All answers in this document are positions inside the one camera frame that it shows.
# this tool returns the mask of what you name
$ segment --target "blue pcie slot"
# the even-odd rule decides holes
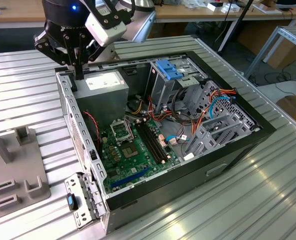
[[[147,167],[147,168],[143,169],[140,172],[137,172],[137,173],[135,173],[135,174],[133,174],[131,176],[128,176],[128,177],[126,177],[124,179],[118,180],[118,181],[112,183],[111,184],[111,187],[112,188],[115,188],[115,187],[118,187],[118,186],[120,186],[122,184],[126,184],[126,183],[128,183],[128,182],[130,182],[130,181],[132,181],[134,179],[137,179],[139,177],[142,177],[149,169],[150,169],[150,167]]]

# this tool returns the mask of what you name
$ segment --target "yellow wire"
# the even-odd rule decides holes
[[[141,106],[142,106],[142,100],[140,101],[140,105],[139,105],[138,109],[136,111],[132,112],[132,114],[138,114],[141,110]]]

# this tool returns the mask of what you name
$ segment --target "chip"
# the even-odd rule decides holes
[[[111,178],[114,177],[114,176],[116,176],[116,175],[118,175],[117,171],[115,171],[115,170],[109,171],[109,172],[107,172],[107,174]]]
[[[126,159],[139,154],[139,152],[133,142],[128,142],[128,143],[122,144],[120,149],[123,152],[123,155]]]

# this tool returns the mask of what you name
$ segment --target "ram slot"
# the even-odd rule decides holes
[[[154,160],[157,164],[160,164],[163,160],[167,160],[167,156],[162,150],[160,144],[155,139],[153,133],[150,131],[149,127],[147,127],[146,124],[142,123],[139,125],[136,125],[136,129],[146,145],[147,149],[153,156]]]

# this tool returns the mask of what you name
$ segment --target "white label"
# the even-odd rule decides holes
[[[98,11],[102,16],[108,15],[110,13],[110,11],[105,6],[99,9]]]
[[[191,152],[191,153],[189,153],[187,156],[185,156],[183,159],[185,159],[185,160],[187,161],[187,160],[192,159],[192,158],[194,158],[194,155],[193,155],[193,153]]]
[[[90,77],[86,79],[86,83],[90,90],[102,89],[121,84],[113,72]]]

